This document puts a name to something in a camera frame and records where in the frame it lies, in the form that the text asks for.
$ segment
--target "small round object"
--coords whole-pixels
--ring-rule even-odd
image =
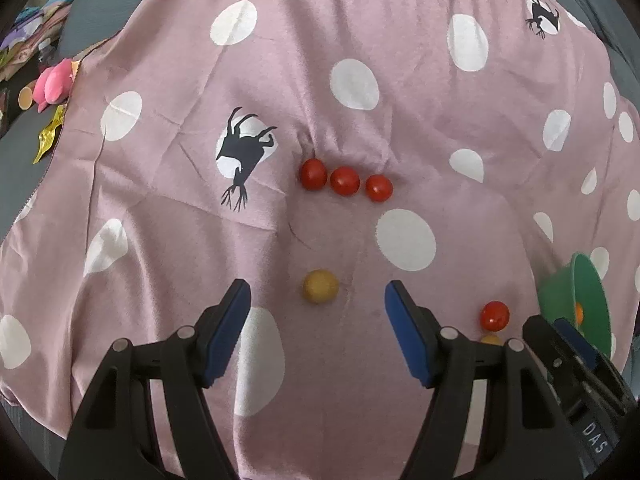
[[[331,189],[338,195],[351,196],[360,189],[360,177],[347,166],[341,166],[331,174]]]
[[[501,301],[490,301],[480,311],[480,325],[489,332],[499,332],[509,323],[509,307]]]
[[[582,309],[582,305],[575,302],[575,323],[577,326],[580,326],[584,321],[584,310]]]
[[[508,345],[514,352],[522,352],[524,350],[524,343],[519,339],[509,339]]]
[[[302,290],[311,303],[320,304],[333,300],[338,295],[338,278],[325,269],[312,270],[305,276]]]
[[[194,329],[193,326],[189,326],[189,325],[181,326],[178,329],[178,337],[180,339],[189,339],[190,337],[193,337],[195,333],[196,333],[196,329]]]
[[[116,341],[113,342],[113,350],[116,352],[122,352],[123,350],[127,349],[127,346],[129,346],[129,341],[127,341],[126,339],[116,339]]]
[[[394,185],[384,175],[371,175],[365,182],[365,190],[373,202],[384,202],[394,192]]]
[[[500,339],[495,334],[487,334],[480,339],[481,343],[486,343],[487,345],[497,345],[502,346],[502,339]]]
[[[458,331],[452,326],[444,326],[443,328],[440,329],[440,335],[444,339],[449,339],[453,341],[455,338],[458,337]]]
[[[300,184],[309,191],[318,191],[324,187],[327,172],[324,164],[317,158],[310,158],[300,166]]]

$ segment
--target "red ball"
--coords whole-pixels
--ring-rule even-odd
[[[384,202],[394,192],[394,185],[384,175],[371,175],[365,183],[365,189],[373,202]]]
[[[509,323],[509,307],[501,301],[490,301],[480,311],[480,325],[489,332],[499,332]]]
[[[331,174],[331,189],[338,195],[351,196],[360,188],[360,177],[351,168],[342,166]]]
[[[300,183],[309,191],[322,189],[326,184],[326,178],[326,168],[317,158],[310,158],[300,166]]]

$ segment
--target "yellow ball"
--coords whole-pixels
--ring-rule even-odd
[[[326,303],[338,295],[338,278],[325,269],[312,270],[305,276],[302,290],[311,303]]]
[[[489,345],[498,345],[498,346],[502,346],[502,339],[500,339],[497,335],[495,334],[487,334],[485,335],[481,340],[481,343],[487,343]]]

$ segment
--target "brown cylindrical object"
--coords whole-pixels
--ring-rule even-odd
[[[18,106],[20,110],[28,110],[31,108],[33,104],[33,89],[36,86],[35,81],[31,81],[27,86],[25,86],[20,93],[18,94]]]

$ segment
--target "green plastic container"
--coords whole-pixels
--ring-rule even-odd
[[[591,260],[575,253],[571,262],[538,289],[540,313],[549,322],[564,317],[575,324],[575,303],[582,305],[584,320],[578,328],[585,339],[611,357],[611,320],[598,271]]]

